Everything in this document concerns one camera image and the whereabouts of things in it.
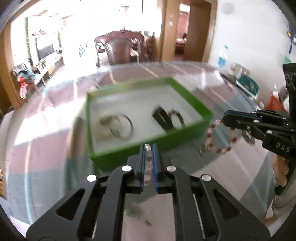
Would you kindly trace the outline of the right hand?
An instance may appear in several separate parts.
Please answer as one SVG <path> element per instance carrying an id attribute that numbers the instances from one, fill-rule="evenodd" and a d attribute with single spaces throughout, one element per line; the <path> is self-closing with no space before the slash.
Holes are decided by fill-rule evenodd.
<path id="1" fill-rule="evenodd" d="M 272 159 L 272 167 L 277 184 L 284 187 L 287 184 L 286 175 L 289 171 L 286 159 L 277 154 L 274 154 Z"/>

